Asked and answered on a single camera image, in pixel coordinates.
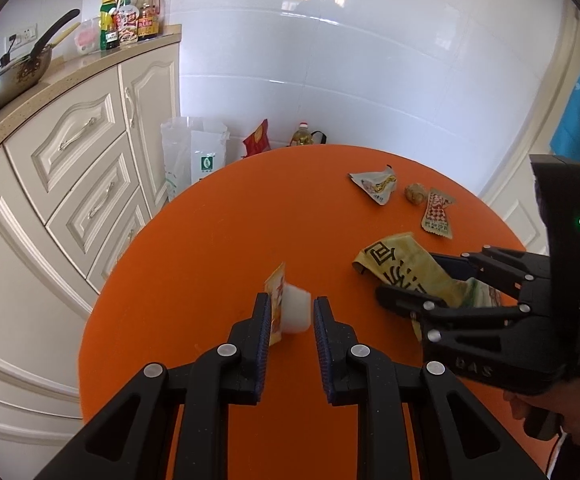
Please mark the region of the person's right hand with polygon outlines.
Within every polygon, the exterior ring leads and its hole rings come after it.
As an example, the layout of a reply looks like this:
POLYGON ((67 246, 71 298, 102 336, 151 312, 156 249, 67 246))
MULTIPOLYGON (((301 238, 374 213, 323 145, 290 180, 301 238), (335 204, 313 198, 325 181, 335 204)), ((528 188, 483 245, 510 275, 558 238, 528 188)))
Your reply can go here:
POLYGON ((559 382, 540 396, 522 396, 509 391, 503 399, 510 403, 514 419, 524 419, 531 408, 544 408, 563 417, 563 430, 580 445, 580 378, 559 382))

